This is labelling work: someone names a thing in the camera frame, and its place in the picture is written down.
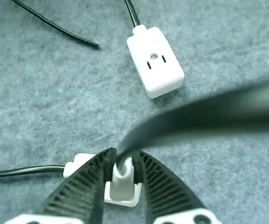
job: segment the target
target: white connector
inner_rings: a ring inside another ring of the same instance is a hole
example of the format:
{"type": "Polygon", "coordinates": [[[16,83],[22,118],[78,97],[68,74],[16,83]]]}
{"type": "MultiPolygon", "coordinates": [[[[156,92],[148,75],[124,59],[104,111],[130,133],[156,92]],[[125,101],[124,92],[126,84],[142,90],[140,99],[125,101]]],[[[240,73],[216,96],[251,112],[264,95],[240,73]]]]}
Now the white connector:
{"type": "MultiPolygon", "coordinates": [[[[94,156],[94,154],[89,153],[77,154],[73,162],[66,163],[63,177],[68,178],[94,156]]],[[[126,207],[135,207],[140,199],[142,183],[135,184],[133,181],[134,166],[132,164],[132,158],[126,160],[123,175],[119,174],[115,164],[112,171],[112,181],[105,183],[104,202],[126,207]]]]}
{"type": "Polygon", "coordinates": [[[110,198],[115,201],[129,201],[134,198],[134,166],[132,158],[125,161],[125,172],[120,174],[117,164],[112,169],[110,198]]]}
{"type": "Polygon", "coordinates": [[[153,99],[178,89],[185,74],[161,30],[138,25],[132,33],[127,45],[147,96],[153,99]]]}

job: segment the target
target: wire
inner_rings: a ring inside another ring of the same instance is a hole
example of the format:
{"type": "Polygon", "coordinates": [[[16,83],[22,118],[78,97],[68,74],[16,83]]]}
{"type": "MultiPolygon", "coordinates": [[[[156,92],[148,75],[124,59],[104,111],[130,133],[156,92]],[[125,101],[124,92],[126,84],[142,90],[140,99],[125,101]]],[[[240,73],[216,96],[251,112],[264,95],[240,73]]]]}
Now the wire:
{"type": "Polygon", "coordinates": [[[29,13],[33,14],[34,16],[36,16],[38,19],[42,20],[44,23],[48,24],[49,26],[55,28],[56,30],[62,32],[63,34],[73,38],[74,40],[80,41],[82,43],[85,43],[93,48],[98,49],[100,46],[97,43],[94,43],[92,41],[89,41],[87,39],[84,39],[80,36],[77,36],[65,29],[63,29],[62,27],[56,25],[55,23],[53,23],[52,21],[48,20],[47,18],[45,18],[44,16],[40,15],[39,13],[37,13],[36,11],[32,10],[30,7],[28,7],[27,5],[23,4],[21,1],[19,0],[12,0],[14,3],[16,3],[17,5],[19,5],[20,7],[22,7],[23,9],[27,10],[29,13]]]}
{"type": "Polygon", "coordinates": [[[269,82],[243,87],[161,113],[133,128],[118,146],[117,167],[136,150],[175,140],[269,131],[269,82]]]}
{"type": "Polygon", "coordinates": [[[129,11],[129,14],[130,14],[130,17],[131,17],[131,20],[132,20],[134,27],[137,27],[140,24],[140,22],[138,20],[138,15],[135,12],[133,4],[132,4],[131,0],[125,0],[125,3],[126,3],[126,6],[128,8],[128,11],[129,11]]]}
{"type": "Polygon", "coordinates": [[[63,173],[64,166],[48,165],[26,167],[0,171],[0,177],[20,176],[27,174],[42,174],[42,173],[63,173]]]}

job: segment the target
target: white plastic housing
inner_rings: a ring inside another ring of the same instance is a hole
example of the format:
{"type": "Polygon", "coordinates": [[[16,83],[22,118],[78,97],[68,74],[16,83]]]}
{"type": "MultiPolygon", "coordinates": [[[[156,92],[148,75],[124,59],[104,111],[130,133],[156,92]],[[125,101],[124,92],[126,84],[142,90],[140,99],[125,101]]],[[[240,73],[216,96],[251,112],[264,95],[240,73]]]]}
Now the white plastic housing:
{"type": "Polygon", "coordinates": [[[138,25],[132,33],[127,45],[147,96],[153,99],[178,89],[185,74],[161,30],[138,25]]]}

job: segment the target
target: cord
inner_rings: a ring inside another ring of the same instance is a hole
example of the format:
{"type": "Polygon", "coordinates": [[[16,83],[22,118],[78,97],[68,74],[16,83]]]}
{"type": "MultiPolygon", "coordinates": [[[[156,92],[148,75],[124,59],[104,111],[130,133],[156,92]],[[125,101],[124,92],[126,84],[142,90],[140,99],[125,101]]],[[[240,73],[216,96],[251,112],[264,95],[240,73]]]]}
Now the cord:
{"type": "Polygon", "coordinates": [[[126,6],[128,8],[132,23],[134,25],[134,27],[137,27],[138,25],[140,25],[140,22],[138,20],[138,15],[135,12],[135,9],[133,7],[133,4],[131,2],[131,0],[125,0],[126,6]]]}
{"type": "Polygon", "coordinates": [[[269,82],[198,100],[133,128],[118,146],[117,167],[136,150],[175,140],[269,131],[269,82]]]}
{"type": "Polygon", "coordinates": [[[97,43],[94,43],[92,41],[89,41],[87,39],[84,39],[80,36],[77,36],[65,29],[63,29],[62,27],[56,25],[55,23],[53,23],[52,21],[48,20],[47,18],[45,18],[44,16],[40,15],[39,13],[37,13],[36,11],[32,10],[30,7],[28,7],[27,5],[23,4],[21,1],[19,0],[12,0],[14,3],[16,3],[17,5],[19,5],[20,7],[22,7],[23,9],[27,10],[29,13],[33,14],[34,16],[36,16],[38,19],[42,20],[44,23],[48,24],[49,26],[55,28],[56,30],[62,32],[63,34],[77,40],[80,41],[82,43],[85,43],[93,48],[98,49],[100,46],[97,43]]]}
{"type": "Polygon", "coordinates": [[[64,168],[65,168],[64,166],[47,165],[47,166],[2,170],[0,171],[0,177],[10,177],[27,174],[42,174],[42,173],[63,173],[64,168]]]}

